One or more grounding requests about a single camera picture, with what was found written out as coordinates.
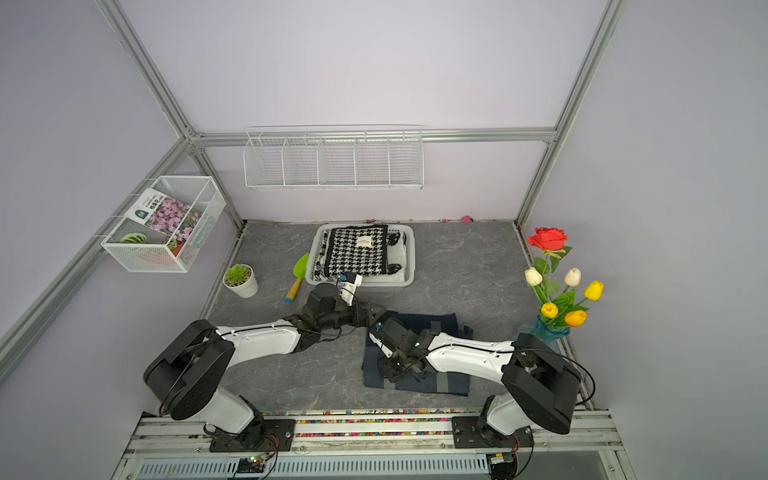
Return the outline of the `navy striped scarf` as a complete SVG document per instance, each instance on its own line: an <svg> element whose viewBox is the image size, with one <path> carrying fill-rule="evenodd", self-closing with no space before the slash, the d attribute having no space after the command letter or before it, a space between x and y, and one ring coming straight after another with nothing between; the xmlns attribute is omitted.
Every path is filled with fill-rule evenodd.
<svg viewBox="0 0 768 480"><path fill-rule="evenodd" d="M447 333L451 336L471 339L473 330L461 327L455 313L446 315L406 314L387 311L381 320L396 318L405 328L420 333L430 329ZM368 388L394 389L429 394L450 394L467 397L470 391L470 377L461 373L444 373L425 371L423 373L407 372L404 376L392 381L385 379L379 369L379 359L383 356L381 349L370 338L365 340L363 362L361 366L363 385Z"/></svg>

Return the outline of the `black white houndstooth scarf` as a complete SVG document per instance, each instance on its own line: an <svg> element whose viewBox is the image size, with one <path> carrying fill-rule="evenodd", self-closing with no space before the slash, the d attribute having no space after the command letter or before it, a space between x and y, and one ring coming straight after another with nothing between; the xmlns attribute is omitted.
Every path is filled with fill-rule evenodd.
<svg viewBox="0 0 768 480"><path fill-rule="evenodd" d="M331 229L323 266L324 275L384 274L387 267L387 234L388 226L384 224Z"/></svg>

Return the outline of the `smiley houndstooth white scarf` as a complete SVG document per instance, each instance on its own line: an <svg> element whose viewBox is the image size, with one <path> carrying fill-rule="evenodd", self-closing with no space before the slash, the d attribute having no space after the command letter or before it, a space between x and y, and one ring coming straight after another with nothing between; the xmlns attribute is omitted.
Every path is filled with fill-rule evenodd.
<svg viewBox="0 0 768 480"><path fill-rule="evenodd" d="M318 232L319 242L316 245L314 257L310 262L310 268L308 273L308 279L313 281L330 281L336 280L341 275L327 277L323 273L323 266L325 262L325 256L327 251L328 236L330 230L328 228ZM390 228L388 226L387 234L387 267L386 272L382 275L374 276L362 276L364 281L378 282L378 283L390 283L390 282L402 282L405 278L405 270L407 266L408 254L407 254L407 235L399 228Z"/></svg>

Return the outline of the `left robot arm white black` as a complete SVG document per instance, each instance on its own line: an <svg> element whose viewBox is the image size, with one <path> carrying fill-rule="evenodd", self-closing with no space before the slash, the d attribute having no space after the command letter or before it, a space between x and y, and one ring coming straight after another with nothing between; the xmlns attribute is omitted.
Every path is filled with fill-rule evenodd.
<svg viewBox="0 0 768 480"><path fill-rule="evenodd" d="M190 323L143 374L160 401L160 413L175 421L195 420L216 434L239 436L256 429L260 412L220 385L238 364L273 355L290 355L340 336L346 326L369 328L386 307L357 299L330 283L315 287L298 314L271 323L217 327L205 319Z"/></svg>

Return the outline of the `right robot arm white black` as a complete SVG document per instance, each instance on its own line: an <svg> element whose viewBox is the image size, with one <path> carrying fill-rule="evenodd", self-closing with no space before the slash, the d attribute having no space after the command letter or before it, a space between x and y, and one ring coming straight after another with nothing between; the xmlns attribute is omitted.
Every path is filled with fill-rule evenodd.
<svg viewBox="0 0 768 480"><path fill-rule="evenodd" d="M506 393L491 396L481 414L482 425L501 436L530 424L556 434L570 432L582 376L571 361L531 334L484 342L432 330L416 333L389 318L370 327L369 338L384 354L382 372L392 379L429 371L503 386Z"/></svg>

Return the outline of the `green toy shovel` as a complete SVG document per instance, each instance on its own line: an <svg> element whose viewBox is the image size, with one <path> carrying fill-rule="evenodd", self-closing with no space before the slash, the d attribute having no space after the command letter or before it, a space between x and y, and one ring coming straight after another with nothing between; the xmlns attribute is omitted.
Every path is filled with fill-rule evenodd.
<svg viewBox="0 0 768 480"><path fill-rule="evenodd" d="M288 303L292 303L295 300L298 294L298 291L301 287L301 284L305 279L309 257L310 257L309 253L304 254L301 258L297 260L297 262L294 265L293 275L295 277L295 281L285 296L285 301Z"/></svg>

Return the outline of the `small potted green plant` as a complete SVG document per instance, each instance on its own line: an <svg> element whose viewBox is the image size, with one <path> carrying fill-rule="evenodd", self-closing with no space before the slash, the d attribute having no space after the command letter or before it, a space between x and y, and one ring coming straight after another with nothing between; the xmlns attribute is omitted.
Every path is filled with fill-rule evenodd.
<svg viewBox="0 0 768 480"><path fill-rule="evenodd" d="M249 265L235 264L227 269L223 285L240 298L251 298L258 292L258 283Z"/></svg>

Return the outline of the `blue glass vase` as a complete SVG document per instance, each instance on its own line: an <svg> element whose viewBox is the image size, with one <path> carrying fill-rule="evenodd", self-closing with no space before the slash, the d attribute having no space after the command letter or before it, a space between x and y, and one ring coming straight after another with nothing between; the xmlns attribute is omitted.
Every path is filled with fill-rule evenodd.
<svg viewBox="0 0 768 480"><path fill-rule="evenodd" d="M565 338L570 333L569 327L553 328L547 326L540 316L537 316L533 322L522 326L520 332L530 334L538 338L547 345L552 345L559 339Z"/></svg>

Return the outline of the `artificial flower bouquet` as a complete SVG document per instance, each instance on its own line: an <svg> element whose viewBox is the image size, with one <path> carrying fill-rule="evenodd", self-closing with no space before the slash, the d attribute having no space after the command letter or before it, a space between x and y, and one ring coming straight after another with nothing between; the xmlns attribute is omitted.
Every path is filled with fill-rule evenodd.
<svg viewBox="0 0 768 480"><path fill-rule="evenodd" d="M604 283L595 280L581 290L582 272L578 268L572 268L558 278L560 265L573 250L563 229L535 228L526 242L539 253L524 272L525 282L539 302L537 316L553 328L569 327L571 331L582 327L588 319L587 303L602 299Z"/></svg>

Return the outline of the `flower seed packet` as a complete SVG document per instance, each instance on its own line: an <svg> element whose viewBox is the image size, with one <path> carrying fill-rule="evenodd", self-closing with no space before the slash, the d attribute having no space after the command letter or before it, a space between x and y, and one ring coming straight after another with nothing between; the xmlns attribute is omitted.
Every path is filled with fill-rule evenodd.
<svg viewBox="0 0 768 480"><path fill-rule="evenodd" d="M202 213L174 197L147 188L128 208L125 217L171 239L186 243Z"/></svg>

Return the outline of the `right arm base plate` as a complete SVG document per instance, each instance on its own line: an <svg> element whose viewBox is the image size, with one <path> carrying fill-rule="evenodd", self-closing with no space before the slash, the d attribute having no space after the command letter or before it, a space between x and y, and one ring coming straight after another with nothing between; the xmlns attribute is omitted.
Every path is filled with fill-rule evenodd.
<svg viewBox="0 0 768 480"><path fill-rule="evenodd" d="M504 435L487 426L479 416L452 417L451 434L455 449L519 449L534 445L532 430L529 427Z"/></svg>

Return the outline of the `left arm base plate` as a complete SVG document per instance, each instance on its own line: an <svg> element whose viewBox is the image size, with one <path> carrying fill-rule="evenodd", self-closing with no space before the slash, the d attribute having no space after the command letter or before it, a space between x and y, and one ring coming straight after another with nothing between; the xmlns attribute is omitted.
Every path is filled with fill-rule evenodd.
<svg viewBox="0 0 768 480"><path fill-rule="evenodd" d="M296 421L291 419L254 419L239 434L216 429L211 435L211 453L285 452L291 449Z"/></svg>

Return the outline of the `white mesh wall basket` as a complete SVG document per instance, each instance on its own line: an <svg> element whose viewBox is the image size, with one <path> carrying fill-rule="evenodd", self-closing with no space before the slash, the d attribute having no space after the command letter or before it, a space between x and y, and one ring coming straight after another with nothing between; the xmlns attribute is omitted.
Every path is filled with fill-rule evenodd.
<svg viewBox="0 0 768 480"><path fill-rule="evenodd" d="M101 247L132 273L187 273L226 203L209 176L160 176Z"/></svg>

